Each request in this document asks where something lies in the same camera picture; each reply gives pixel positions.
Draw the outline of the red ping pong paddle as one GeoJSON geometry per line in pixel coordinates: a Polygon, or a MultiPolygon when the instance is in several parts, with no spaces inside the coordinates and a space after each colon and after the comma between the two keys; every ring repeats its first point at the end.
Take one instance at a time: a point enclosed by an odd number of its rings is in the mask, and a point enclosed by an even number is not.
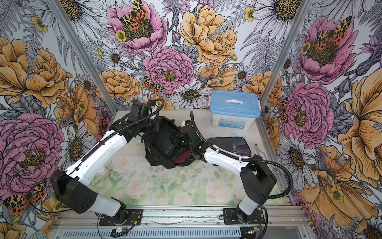
{"type": "Polygon", "coordinates": [[[188,166],[194,162],[194,158],[189,150],[182,152],[180,155],[174,158],[170,158],[169,161],[176,166],[188,166]]]}

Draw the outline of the black canvas bag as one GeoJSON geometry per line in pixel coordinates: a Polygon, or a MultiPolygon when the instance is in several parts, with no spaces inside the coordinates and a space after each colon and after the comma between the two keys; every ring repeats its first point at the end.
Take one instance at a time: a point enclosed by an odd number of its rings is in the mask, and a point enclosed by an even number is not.
{"type": "Polygon", "coordinates": [[[169,161],[170,158],[177,157],[180,152],[176,145],[179,126],[175,125],[173,119],[164,116],[159,116],[159,118],[159,129],[147,131],[142,136],[146,160],[152,166],[164,166],[166,169],[185,167],[176,166],[169,161]]]}

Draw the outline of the black paddle case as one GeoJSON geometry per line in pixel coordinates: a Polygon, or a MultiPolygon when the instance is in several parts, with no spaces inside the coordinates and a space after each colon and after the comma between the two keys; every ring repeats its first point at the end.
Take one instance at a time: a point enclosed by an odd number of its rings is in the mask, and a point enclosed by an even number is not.
{"type": "Polygon", "coordinates": [[[213,137],[209,138],[207,142],[211,145],[216,145],[221,149],[224,149],[237,155],[248,157],[252,156],[251,149],[247,141],[243,137],[213,137]]]}

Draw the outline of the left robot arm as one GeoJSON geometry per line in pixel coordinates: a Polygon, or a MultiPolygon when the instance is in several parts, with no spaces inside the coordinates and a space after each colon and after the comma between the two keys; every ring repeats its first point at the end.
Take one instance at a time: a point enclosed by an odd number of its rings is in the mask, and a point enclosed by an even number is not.
{"type": "Polygon", "coordinates": [[[52,174],[50,182],[56,199],[78,214],[94,212],[108,217],[117,225],[125,223],[128,218],[126,205],[98,194],[88,186],[112,156],[132,138],[141,133],[158,131],[160,123],[159,118],[139,119],[132,123],[117,120],[101,141],[81,159],[64,171],[57,170],[52,174]]]}

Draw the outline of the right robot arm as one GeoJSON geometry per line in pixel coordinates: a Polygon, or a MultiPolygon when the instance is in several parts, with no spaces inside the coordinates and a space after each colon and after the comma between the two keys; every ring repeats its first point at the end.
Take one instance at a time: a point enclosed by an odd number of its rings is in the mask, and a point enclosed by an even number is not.
{"type": "Polygon", "coordinates": [[[250,223],[255,210],[269,198],[277,180],[267,166],[268,161],[258,155],[250,156],[250,148],[243,137],[215,137],[208,140],[199,135],[191,121],[178,127],[175,142],[191,153],[191,158],[222,167],[240,177],[245,196],[236,208],[235,219],[250,223]]]}

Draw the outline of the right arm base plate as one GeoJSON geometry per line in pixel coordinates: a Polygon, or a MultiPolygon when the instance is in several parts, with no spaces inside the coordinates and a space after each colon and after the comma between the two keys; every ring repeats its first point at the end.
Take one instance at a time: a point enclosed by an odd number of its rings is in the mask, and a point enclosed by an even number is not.
{"type": "Polygon", "coordinates": [[[260,225],[265,223],[264,213],[261,209],[255,209],[251,215],[246,215],[238,208],[223,208],[219,216],[226,225],[260,225]]]}

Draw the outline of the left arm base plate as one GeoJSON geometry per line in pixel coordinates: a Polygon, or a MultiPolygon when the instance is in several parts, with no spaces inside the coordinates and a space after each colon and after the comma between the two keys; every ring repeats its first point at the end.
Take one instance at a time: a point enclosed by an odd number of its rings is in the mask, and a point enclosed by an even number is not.
{"type": "Polygon", "coordinates": [[[139,226],[142,220],[142,209],[124,209],[115,216],[110,217],[102,214],[100,226],[139,226]]]}

